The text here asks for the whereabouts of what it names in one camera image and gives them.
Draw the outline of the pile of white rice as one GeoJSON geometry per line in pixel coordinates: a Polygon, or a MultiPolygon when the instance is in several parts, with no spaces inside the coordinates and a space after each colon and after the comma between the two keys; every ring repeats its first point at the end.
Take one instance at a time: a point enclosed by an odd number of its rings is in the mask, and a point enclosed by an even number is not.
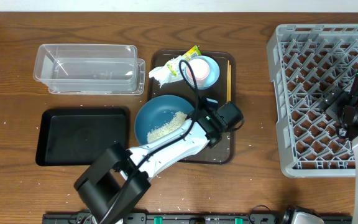
{"type": "Polygon", "coordinates": [[[183,125],[183,123],[186,120],[187,115],[181,111],[176,112],[173,115],[173,118],[171,121],[165,123],[163,126],[159,128],[155,128],[147,133],[147,142],[151,143],[154,142],[171,132],[175,131],[179,127],[183,125]]]}

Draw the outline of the brown serving tray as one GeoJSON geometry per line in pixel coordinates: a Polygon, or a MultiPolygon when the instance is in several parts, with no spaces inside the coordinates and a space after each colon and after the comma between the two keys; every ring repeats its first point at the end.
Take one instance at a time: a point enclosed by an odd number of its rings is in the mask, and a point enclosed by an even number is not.
{"type": "MultiPolygon", "coordinates": [[[[152,57],[151,69],[164,65],[167,61],[177,56],[183,55],[184,50],[159,50],[152,57]]],[[[227,101],[227,66],[231,65],[231,78],[236,77],[236,61],[232,55],[225,52],[202,52],[203,55],[214,59],[220,69],[217,82],[212,87],[200,91],[200,96],[205,96],[218,102],[218,106],[222,106],[227,101]]],[[[180,96],[192,105],[195,104],[195,97],[192,90],[184,81],[167,83],[163,86],[153,78],[149,79],[148,96],[151,100],[160,95],[176,95],[180,96]]],[[[229,163],[234,157],[235,151],[235,134],[226,133],[222,136],[222,140],[213,148],[207,147],[194,156],[189,156],[182,162],[196,164],[217,164],[223,165],[229,163]]]]}

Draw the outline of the dark blue plate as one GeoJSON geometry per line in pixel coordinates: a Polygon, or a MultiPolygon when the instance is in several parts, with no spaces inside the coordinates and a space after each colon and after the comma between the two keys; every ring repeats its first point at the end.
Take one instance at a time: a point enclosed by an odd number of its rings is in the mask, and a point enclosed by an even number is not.
{"type": "Polygon", "coordinates": [[[137,142],[147,144],[147,135],[151,131],[170,122],[176,112],[188,114],[194,110],[191,103],[175,95],[162,95],[153,98],[139,110],[134,125],[137,142]]]}

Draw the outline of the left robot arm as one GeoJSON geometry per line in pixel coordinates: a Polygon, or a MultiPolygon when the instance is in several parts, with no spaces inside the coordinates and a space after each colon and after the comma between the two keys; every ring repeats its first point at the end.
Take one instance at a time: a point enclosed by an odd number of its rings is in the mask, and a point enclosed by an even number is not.
{"type": "Polygon", "coordinates": [[[76,180],[74,188],[96,223],[117,223],[136,206],[150,181],[174,163],[214,147],[224,133],[244,124],[231,101],[218,109],[198,103],[185,122],[164,137],[139,147],[107,148],[76,180]]]}

